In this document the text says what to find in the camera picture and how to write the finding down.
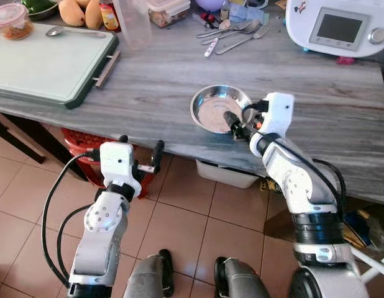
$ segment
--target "kitchen counter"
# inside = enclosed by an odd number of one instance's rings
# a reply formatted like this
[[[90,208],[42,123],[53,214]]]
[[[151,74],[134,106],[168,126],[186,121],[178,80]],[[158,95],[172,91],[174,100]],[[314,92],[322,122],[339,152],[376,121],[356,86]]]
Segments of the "kitchen counter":
[[[195,38],[203,27],[190,17],[164,29],[152,25],[153,42],[143,51],[127,52],[121,39],[122,58],[104,89],[92,89],[80,107],[0,97],[0,112],[106,137],[126,134],[147,147],[162,139],[167,152],[265,175],[246,143],[195,125],[190,100],[210,84],[237,86],[255,101],[271,91],[291,93],[296,103],[287,136],[313,158],[339,167],[348,195],[384,204],[384,85],[378,65],[337,65],[334,56],[305,53],[289,38],[283,11],[268,10],[273,27],[263,39],[210,58]],[[218,48],[236,39],[221,40]]]

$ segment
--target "pink object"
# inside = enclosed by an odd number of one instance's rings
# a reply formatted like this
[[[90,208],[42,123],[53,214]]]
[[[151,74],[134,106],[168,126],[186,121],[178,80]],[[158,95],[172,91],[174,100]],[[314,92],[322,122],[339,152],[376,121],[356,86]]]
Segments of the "pink object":
[[[219,11],[224,0],[195,0],[205,11]]]
[[[351,65],[355,63],[355,58],[351,57],[341,57],[339,56],[337,58],[337,64],[342,64],[342,65]]]
[[[18,22],[24,23],[28,10],[20,3],[9,3],[0,6],[0,28]]]

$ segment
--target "metal bowl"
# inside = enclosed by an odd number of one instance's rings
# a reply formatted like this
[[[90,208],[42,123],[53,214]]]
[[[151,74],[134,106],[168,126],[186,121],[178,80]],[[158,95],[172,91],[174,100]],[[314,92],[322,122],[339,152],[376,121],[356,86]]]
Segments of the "metal bowl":
[[[202,128],[214,133],[229,133],[224,113],[231,111],[241,119],[242,109],[251,104],[249,96],[232,86],[212,85],[197,92],[191,101],[193,120]]]
[[[38,20],[48,19],[49,17],[55,15],[57,12],[58,12],[58,3],[55,3],[52,7],[44,11],[36,12],[34,14],[29,14],[28,16],[32,21],[36,22]]]

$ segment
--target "appliance display screen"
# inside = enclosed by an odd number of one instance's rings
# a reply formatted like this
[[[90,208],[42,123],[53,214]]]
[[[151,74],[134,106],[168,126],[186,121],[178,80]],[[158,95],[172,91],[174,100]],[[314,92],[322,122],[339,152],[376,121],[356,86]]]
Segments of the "appliance display screen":
[[[360,25],[362,25],[361,20],[325,14],[318,36],[353,43]]]

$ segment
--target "green cutting board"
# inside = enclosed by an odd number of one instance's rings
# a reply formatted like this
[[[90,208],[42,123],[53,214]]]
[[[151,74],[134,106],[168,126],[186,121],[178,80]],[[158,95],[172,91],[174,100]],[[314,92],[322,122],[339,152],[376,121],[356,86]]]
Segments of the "green cutting board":
[[[34,24],[34,31],[21,40],[0,34],[0,96],[69,109],[83,102],[119,40],[112,32],[103,32],[104,38],[70,32],[46,36],[52,27]]]

